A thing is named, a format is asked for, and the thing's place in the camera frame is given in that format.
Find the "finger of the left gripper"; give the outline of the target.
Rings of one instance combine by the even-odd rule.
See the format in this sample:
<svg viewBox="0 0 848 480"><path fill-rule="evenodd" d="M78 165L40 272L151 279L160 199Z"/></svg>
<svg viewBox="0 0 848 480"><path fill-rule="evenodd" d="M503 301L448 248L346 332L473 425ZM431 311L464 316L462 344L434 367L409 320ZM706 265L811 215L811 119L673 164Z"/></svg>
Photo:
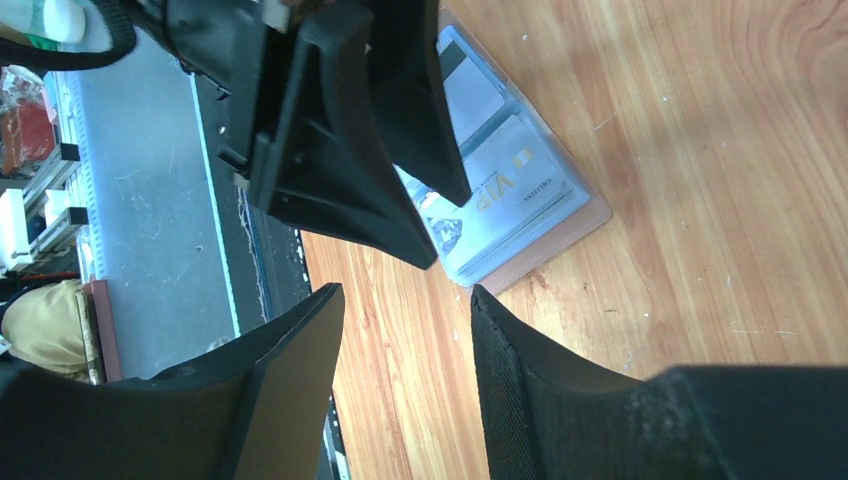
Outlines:
<svg viewBox="0 0 848 480"><path fill-rule="evenodd" d="M269 213L282 223L380 250L420 269L437 255L372 112L364 6L308 16L294 44L277 132L263 137Z"/></svg>
<svg viewBox="0 0 848 480"><path fill-rule="evenodd" d="M390 160L456 205L471 189L447 108L436 48L437 1L367 1L372 106Z"/></svg>

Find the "pink card holder wallet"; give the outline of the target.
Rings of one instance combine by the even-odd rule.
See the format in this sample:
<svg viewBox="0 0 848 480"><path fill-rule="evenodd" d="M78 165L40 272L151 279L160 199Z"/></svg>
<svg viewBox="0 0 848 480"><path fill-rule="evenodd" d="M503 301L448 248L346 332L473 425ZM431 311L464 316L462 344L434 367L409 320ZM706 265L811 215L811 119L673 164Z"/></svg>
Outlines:
<svg viewBox="0 0 848 480"><path fill-rule="evenodd" d="M449 10L437 51L471 187L453 204L398 172L447 277L497 294L611 218L547 123Z"/></svg>

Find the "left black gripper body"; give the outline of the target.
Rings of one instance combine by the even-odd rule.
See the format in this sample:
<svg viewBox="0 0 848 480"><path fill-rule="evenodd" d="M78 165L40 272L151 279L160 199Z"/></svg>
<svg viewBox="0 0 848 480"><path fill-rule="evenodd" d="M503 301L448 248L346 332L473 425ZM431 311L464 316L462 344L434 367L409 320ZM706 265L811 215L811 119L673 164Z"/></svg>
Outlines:
<svg viewBox="0 0 848 480"><path fill-rule="evenodd" d="M309 1L135 1L133 23L190 73L229 100L228 137L219 157L251 193L274 189L279 163L272 145L286 78Z"/></svg>

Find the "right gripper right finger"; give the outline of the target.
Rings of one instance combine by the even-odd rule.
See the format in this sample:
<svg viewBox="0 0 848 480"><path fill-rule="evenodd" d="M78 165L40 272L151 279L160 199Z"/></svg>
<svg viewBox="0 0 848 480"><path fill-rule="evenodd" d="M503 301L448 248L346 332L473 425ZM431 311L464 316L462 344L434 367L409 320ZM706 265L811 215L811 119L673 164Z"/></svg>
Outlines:
<svg viewBox="0 0 848 480"><path fill-rule="evenodd" d="M484 287L471 330L494 479L843 479L847 371L676 366L640 381L514 316Z"/></svg>

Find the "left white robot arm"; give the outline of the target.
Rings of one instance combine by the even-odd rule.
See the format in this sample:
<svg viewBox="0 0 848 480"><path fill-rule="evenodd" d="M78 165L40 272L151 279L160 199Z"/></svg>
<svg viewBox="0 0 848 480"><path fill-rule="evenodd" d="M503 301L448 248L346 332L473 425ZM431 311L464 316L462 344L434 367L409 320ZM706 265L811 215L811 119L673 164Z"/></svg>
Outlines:
<svg viewBox="0 0 848 480"><path fill-rule="evenodd" d="M282 223L421 269L437 252L403 182L471 190L437 52L435 1L5 1L1 22L57 43L1 43L3 65L112 65L147 33L228 101L219 158Z"/></svg>

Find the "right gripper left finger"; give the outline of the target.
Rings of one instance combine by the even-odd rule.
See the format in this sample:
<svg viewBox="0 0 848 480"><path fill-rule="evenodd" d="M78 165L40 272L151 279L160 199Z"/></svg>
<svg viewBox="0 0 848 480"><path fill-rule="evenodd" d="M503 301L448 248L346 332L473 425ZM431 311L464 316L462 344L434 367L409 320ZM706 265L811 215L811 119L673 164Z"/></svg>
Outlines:
<svg viewBox="0 0 848 480"><path fill-rule="evenodd" d="M1 369L5 479L313 479L343 333L328 283L149 379L88 385Z"/></svg>

